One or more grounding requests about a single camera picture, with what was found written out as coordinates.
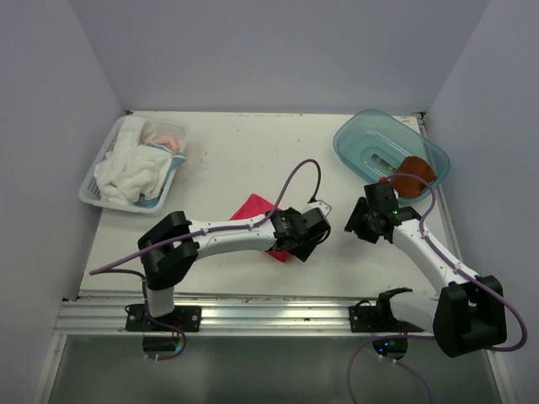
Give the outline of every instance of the red towel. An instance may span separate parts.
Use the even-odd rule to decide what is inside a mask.
[[[258,196],[257,194],[251,194],[242,207],[239,208],[239,210],[230,219],[235,221],[240,219],[248,219],[249,217],[266,213],[267,211],[271,210],[272,207],[273,204],[268,202],[266,199]],[[291,257],[291,254],[283,251],[268,251],[267,253],[282,263]]]

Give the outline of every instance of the white cloth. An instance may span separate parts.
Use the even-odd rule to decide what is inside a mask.
[[[145,146],[156,135],[152,122],[133,115],[125,117],[113,151],[93,172],[101,199],[131,205],[141,194],[146,199],[159,196],[172,158],[169,152]]]

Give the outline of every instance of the pile of clothes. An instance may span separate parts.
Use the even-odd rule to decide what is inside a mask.
[[[155,206],[168,176],[185,161],[181,146],[172,136],[160,136],[151,121],[126,116],[114,149],[93,172],[101,199],[120,205]]]

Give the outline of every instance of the blue container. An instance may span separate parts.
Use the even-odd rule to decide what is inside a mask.
[[[391,115],[376,109],[359,112],[335,134],[334,149],[341,161],[367,183],[377,183],[392,174],[409,156],[423,158],[435,172],[436,188],[449,172],[449,157],[433,142],[411,130]],[[414,199],[400,198],[412,204],[429,194],[428,189]]]

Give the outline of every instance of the white table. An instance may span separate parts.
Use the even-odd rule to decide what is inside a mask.
[[[80,296],[140,294],[136,277],[118,274],[89,276],[88,271],[133,253],[136,242],[167,213],[183,210],[188,219],[222,221],[251,193],[274,201],[289,172],[305,158],[317,159],[323,170],[319,198],[333,206],[331,237],[306,263],[293,258],[280,263],[263,252],[235,252],[205,258],[193,265],[177,293],[376,296],[383,290],[408,286],[433,294],[427,279],[411,260],[388,242],[376,245],[343,231],[366,184],[337,157],[333,138],[351,115],[230,114],[136,112],[150,119],[189,124],[187,162],[177,171],[161,215],[104,210],[80,288]],[[398,117],[419,131],[414,117]],[[296,175],[281,203],[302,209],[316,183],[314,167]],[[414,207],[423,213],[430,199]],[[446,244],[438,207],[427,220]],[[142,270],[133,260],[122,268]]]

